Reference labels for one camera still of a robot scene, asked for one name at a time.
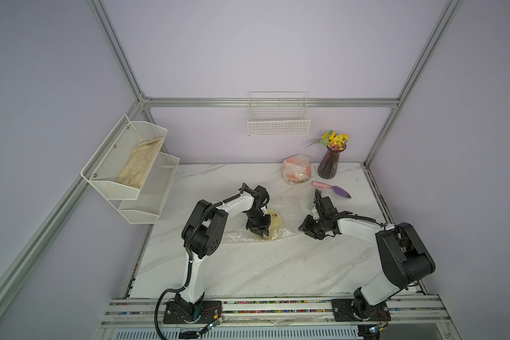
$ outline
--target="orange object in bubble wrap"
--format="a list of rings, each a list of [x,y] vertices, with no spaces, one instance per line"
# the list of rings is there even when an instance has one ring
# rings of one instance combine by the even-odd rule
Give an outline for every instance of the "orange object in bubble wrap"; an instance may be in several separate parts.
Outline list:
[[[287,158],[283,161],[282,173],[287,184],[305,182],[312,174],[310,158],[303,154]]]

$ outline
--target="metal base plate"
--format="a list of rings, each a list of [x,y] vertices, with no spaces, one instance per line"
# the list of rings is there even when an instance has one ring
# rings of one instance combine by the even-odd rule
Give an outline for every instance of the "metal base plate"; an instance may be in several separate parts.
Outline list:
[[[353,299],[334,299],[331,300],[332,304],[332,313],[334,315],[334,321],[336,322],[344,322],[344,321],[359,321],[352,315],[351,312],[351,303],[353,302]],[[391,316],[389,315],[388,310],[384,310],[384,313],[387,315],[387,320],[391,320]],[[378,321],[378,322],[385,322],[385,318],[377,313],[377,315],[372,316],[367,321]]]
[[[214,320],[215,314],[221,314],[222,309],[221,301],[203,301],[202,302],[202,314],[194,324],[208,324]],[[176,303],[172,300],[166,303],[166,311],[164,313],[163,323],[164,324],[182,324],[186,323],[185,316],[176,307]]]

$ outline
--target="purple trowel blade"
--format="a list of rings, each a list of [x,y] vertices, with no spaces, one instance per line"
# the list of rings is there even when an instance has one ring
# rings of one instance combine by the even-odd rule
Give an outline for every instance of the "purple trowel blade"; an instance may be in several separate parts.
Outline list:
[[[341,187],[332,186],[332,189],[334,190],[335,193],[339,194],[342,197],[346,197],[348,199],[351,198],[350,194],[348,194],[347,191],[342,189]]]

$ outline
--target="vent grille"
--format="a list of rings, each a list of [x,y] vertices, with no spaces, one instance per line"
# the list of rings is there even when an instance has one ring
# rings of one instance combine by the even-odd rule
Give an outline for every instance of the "vent grille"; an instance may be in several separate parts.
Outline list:
[[[178,339],[179,332],[199,330],[200,328],[162,328],[164,337],[169,340]],[[335,340],[362,339],[357,335],[356,326],[291,326],[276,327],[224,327],[214,329],[202,336],[203,339],[273,339],[273,340]],[[148,328],[119,329],[115,339],[159,339],[155,330]]]

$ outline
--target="pink handle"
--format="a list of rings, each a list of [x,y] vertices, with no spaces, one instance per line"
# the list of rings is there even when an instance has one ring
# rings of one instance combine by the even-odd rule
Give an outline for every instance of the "pink handle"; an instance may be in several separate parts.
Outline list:
[[[318,187],[318,188],[332,189],[332,186],[325,184],[325,183],[321,183],[321,182],[313,181],[312,185],[314,187]]]

